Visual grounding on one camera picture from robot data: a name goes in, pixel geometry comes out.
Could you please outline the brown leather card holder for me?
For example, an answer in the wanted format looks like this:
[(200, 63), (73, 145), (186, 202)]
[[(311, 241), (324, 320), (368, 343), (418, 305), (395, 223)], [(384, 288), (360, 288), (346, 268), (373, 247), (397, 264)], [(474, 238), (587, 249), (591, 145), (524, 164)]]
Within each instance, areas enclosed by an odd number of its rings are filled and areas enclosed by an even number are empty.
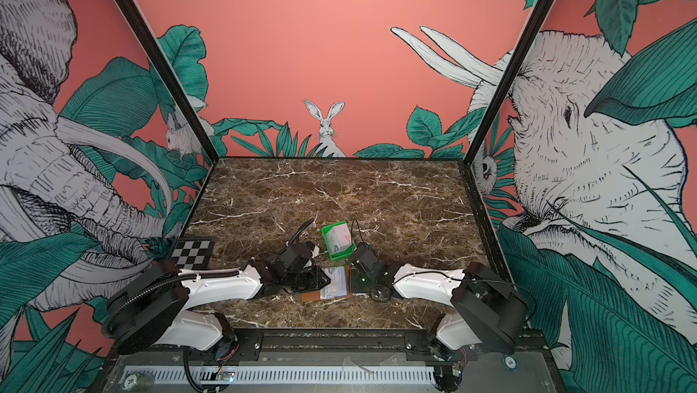
[(320, 302), (351, 297), (350, 269), (347, 266), (323, 268), (322, 271), (330, 282), (318, 291), (304, 293), (301, 301), (304, 303)]

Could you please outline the green plastic tray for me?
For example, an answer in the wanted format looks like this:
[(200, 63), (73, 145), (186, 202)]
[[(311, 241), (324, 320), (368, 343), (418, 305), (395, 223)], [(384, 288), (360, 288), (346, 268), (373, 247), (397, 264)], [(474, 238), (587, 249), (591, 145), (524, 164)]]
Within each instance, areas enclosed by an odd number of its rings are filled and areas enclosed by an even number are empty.
[(347, 222), (337, 222), (321, 228), (330, 260), (338, 262), (349, 258), (356, 249), (351, 231)]

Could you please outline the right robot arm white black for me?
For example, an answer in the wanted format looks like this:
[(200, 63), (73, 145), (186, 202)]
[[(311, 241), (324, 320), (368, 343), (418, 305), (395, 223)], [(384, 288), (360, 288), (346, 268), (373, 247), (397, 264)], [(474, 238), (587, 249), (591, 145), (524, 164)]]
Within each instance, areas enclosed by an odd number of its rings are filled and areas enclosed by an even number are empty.
[(362, 242), (350, 256), (358, 282), (373, 298), (427, 300), (450, 307), (429, 330), (428, 348), (437, 360), (473, 359), (483, 353), (511, 355), (524, 329), (528, 305), (510, 283), (488, 266), (441, 271), (409, 263), (387, 264)]

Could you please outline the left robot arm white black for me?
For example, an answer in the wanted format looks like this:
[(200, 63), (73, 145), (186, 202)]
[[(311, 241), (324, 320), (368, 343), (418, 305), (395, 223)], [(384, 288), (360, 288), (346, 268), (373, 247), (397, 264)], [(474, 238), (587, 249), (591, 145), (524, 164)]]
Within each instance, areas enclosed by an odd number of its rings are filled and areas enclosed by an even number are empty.
[(161, 262), (110, 298), (103, 336), (113, 340), (121, 355), (166, 345), (228, 359), (240, 347), (233, 327), (225, 315), (202, 314), (197, 307), (256, 300), (280, 291), (320, 291), (331, 280), (314, 262), (314, 249), (311, 242), (288, 244), (281, 253), (250, 260), (240, 269), (194, 271)]

